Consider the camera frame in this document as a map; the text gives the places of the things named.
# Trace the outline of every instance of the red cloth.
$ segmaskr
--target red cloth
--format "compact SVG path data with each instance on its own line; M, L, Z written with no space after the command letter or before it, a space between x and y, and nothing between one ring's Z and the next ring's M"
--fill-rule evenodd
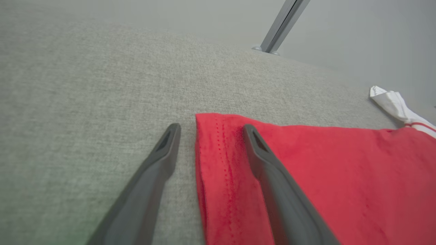
M197 191L208 245L274 244L242 127L250 123L342 244L436 244L436 139L398 130L275 126L197 115Z

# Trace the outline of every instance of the upholstery fabric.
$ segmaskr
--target upholstery fabric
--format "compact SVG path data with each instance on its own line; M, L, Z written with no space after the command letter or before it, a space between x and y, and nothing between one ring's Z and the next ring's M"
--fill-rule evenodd
M0 237L84 244L166 127L182 126L154 244L203 244L195 113L277 125L393 128L368 88L192 36L0 1Z

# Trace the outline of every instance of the white fabric with red stripe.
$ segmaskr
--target white fabric with red stripe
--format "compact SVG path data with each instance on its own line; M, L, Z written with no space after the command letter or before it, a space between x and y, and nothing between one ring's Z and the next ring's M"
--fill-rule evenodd
M386 91L378 86L372 86L369 97L389 114L403 121L406 127L412 127L436 138L436 126L411 111L399 92Z

